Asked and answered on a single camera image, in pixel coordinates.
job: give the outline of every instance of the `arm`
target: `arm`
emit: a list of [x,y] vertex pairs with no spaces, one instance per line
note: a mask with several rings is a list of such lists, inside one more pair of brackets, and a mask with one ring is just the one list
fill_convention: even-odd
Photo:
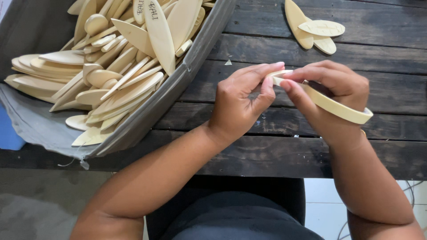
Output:
[[212,157],[245,134],[275,95],[261,79],[284,63],[240,69],[218,84],[209,122],[144,156],[109,179],[79,216],[70,239],[141,239],[143,217],[169,201]]
[[353,238],[424,239],[408,199],[360,126],[319,108],[294,82],[316,80],[334,93],[336,101],[363,111],[369,94],[368,80],[331,61],[309,64],[284,78],[287,80],[281,86],[330,147],[335,186],[349,211]]

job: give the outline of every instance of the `dark wooden table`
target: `dark wooden table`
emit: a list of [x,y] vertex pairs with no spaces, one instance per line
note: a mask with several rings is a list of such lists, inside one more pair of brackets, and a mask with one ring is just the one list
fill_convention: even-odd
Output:
[[[371,84],[363,126],[379,158],[396,179],[427,180],[427,1],[295,0],[313,20],[342,23],[337,51],[302,49],[289,31],[282,0],[241,0],[188,89],[135,147],[89,159],[91,170],[117,171],[209,119],[216,85],[239,68],[284,61],[287,69],[330,59]],[[230,59],[232,66],[225,66]],[[332,177],[328,147],[276,89],[273,105],[250,131],[214,157],[199,174]],[[27,144],[0,151],[0,167],[77,169],[70,158]]]

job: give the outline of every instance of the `forearm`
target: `forearm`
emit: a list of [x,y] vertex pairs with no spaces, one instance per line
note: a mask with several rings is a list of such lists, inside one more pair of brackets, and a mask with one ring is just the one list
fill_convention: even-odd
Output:
[[85,214],[96,210],[114,217],[142,217],[171,199],[227,145],[214,141],[204,124],[115,174],[92,198]]
[[331,147],[335,186],[350,212],[370,221],[408,224],[414,221],[411,205],[358,130],[349,146]]

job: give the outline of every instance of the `tape roll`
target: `tape roll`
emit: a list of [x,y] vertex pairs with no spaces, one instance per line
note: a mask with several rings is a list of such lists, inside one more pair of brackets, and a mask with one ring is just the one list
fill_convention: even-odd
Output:
[[[270,73],[270,76],[273,76],[273,83],[277,86],[280,86],[280,82],[283,81],[283,79],[275,76],[283,74],[283,71],[286,70]],[[307,93],[307,95],[310,97],[314,104],[342,119],[345,119],[352,123],[365,124],[374,115],[368,108],[365,108],[363,112],[356,111],[352,108],[345,106],[344,104],[333,100],[332,98],[323,95],[322,93],[310,87],[308,85],[307,80],[304,80],[302,84],[298,84],[302,87],[302,89],[304,89],[304,91]]]

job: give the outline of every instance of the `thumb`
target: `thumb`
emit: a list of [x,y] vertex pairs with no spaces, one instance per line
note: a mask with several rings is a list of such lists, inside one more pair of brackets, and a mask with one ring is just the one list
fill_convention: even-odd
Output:
[[298,83],[285,79],[280,82],[280,86],[303,115],[310,116],[316,110],[316,105]]
[[276,99],[276,94],[273,90],[273,78],[266,77],[261,85],[260,94],[252,102],[252,111],[255,115],[259,116],[264,112]]

